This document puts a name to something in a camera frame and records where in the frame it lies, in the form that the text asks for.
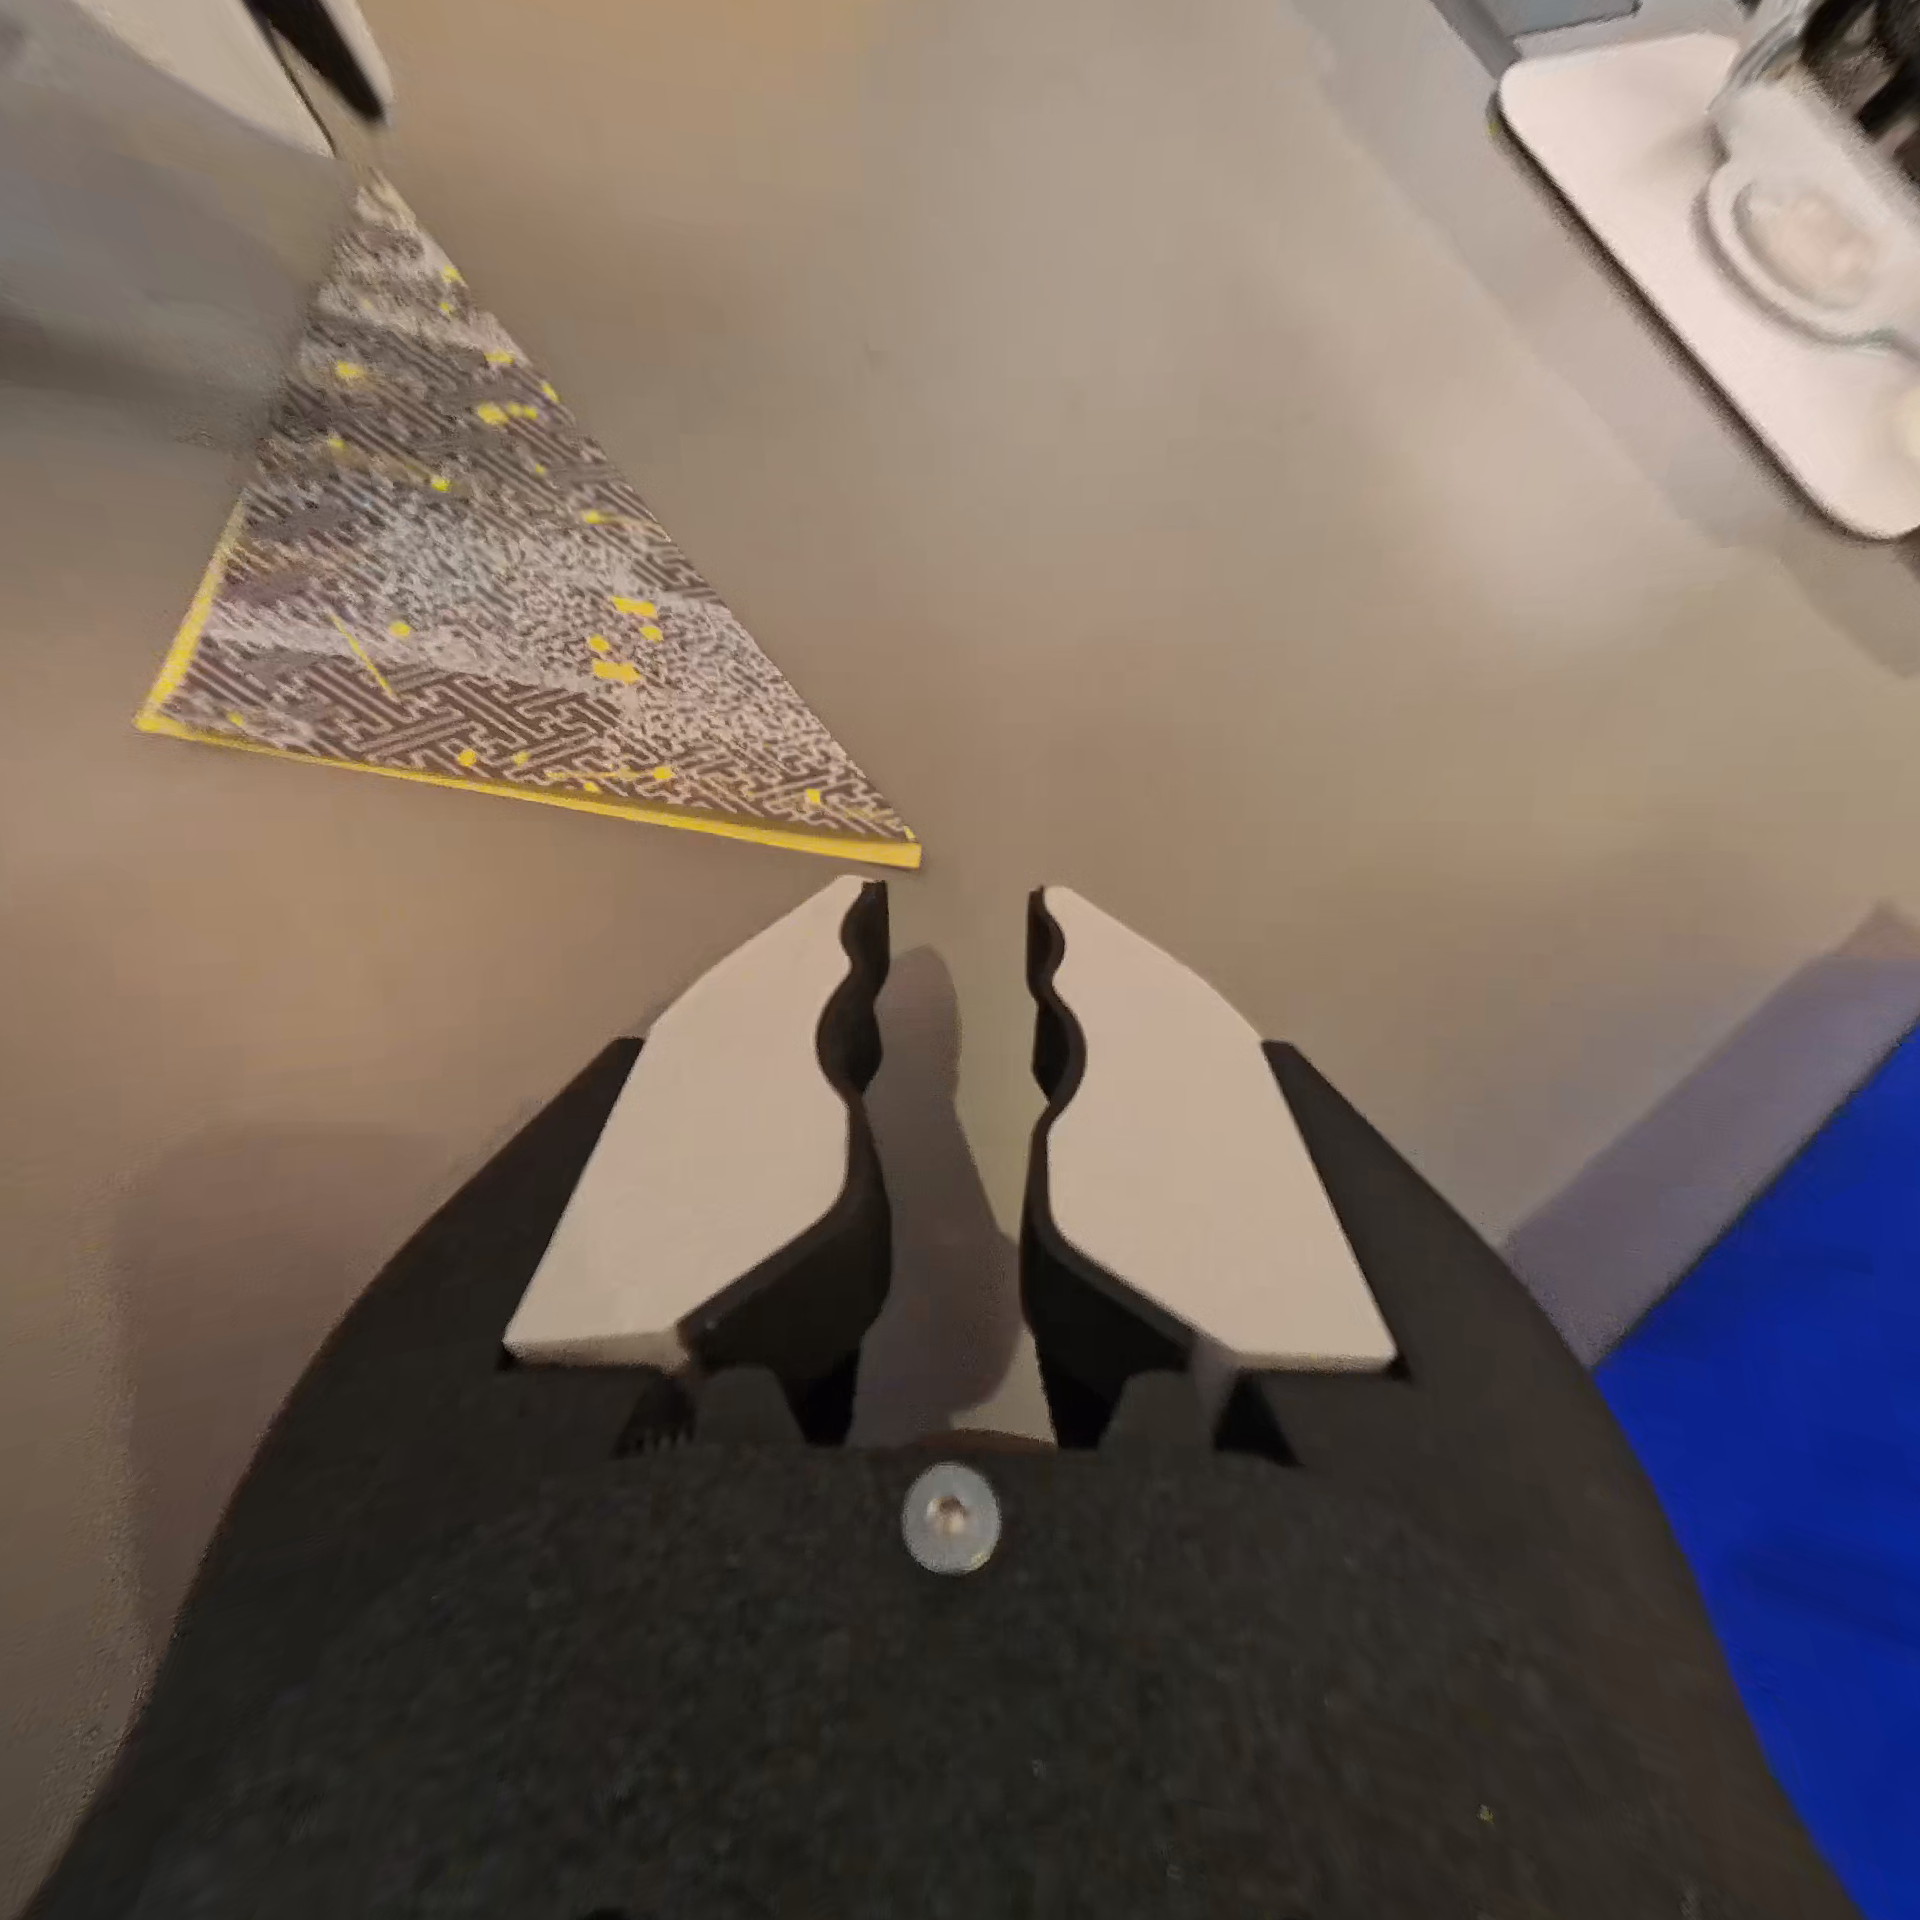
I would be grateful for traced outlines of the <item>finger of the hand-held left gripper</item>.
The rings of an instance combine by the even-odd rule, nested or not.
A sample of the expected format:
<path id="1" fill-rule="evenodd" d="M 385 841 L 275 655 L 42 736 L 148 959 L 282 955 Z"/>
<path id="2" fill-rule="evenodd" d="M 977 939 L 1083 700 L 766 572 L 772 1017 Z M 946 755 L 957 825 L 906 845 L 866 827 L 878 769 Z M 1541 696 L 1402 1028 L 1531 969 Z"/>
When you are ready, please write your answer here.
<path id="1" fill-rule="evenodd" d="M 241 1 L 91 1 L 89 21 L 159 77 L 295 153 L 329 156 L 322 120 Z"/>
<path id="2" fill-rule="evenodd" d="M 390 124 L 394 75 L 356 1 L 292 1 L 292 49 L 364 124 Z"/>

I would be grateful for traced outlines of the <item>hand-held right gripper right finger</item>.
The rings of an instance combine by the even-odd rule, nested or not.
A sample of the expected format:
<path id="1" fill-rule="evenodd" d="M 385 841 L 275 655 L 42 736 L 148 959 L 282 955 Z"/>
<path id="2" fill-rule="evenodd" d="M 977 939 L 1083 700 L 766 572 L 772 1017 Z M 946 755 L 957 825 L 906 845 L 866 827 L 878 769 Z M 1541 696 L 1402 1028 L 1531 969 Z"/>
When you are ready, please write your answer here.
<path id="1" fill-rule="evenodd" d="M 1023 912 L 1043 1105 L 1020 1303 L 1051 1440 L 1093 1451 L 1130 1405 L 1202 1445 L 1270 1388 L 1395 1385 L 1402 1343 L 1270 1046 L 1172 951 L 1061 881 Z"/>

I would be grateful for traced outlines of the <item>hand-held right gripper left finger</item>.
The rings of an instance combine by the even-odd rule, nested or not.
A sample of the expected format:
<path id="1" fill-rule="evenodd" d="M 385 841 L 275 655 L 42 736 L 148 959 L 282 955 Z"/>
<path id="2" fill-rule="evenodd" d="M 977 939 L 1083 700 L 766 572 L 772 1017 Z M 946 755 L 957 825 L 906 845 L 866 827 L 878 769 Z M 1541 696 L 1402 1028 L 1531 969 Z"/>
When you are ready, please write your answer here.
<path id="1" fill-rule="evenodd" d="M 889 964 L 887 885 L 849 876 L 661 1013 L 505 1325 L 513 1363 L 762 1368 L 811 1445 L 845 1445 L 893 1268 L 866 1109 Z"/>

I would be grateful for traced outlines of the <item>black patterned origami paper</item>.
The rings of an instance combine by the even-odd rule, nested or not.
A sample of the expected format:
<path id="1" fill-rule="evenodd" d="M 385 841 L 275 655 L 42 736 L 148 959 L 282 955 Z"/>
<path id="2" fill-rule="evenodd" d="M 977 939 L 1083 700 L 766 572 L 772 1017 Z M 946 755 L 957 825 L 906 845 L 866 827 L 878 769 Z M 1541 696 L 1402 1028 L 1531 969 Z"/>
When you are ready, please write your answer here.
<path id="1" fill-rule="evenodd" d="M 374 173 L 134 727 L 889 870 L 924 859 Z"/>

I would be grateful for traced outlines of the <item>clear glass mug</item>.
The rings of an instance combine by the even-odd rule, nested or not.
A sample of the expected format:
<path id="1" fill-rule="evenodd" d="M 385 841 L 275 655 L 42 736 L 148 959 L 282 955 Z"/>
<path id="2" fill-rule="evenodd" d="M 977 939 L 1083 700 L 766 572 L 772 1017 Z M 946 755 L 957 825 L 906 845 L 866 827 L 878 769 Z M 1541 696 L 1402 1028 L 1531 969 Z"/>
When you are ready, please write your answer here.
<path id="1" fill-rule="evenodd" d="M 1710 127 L 1722 262 L 1812 340 L 1917 356 L 1917 5 L 1750 7 Z"/>

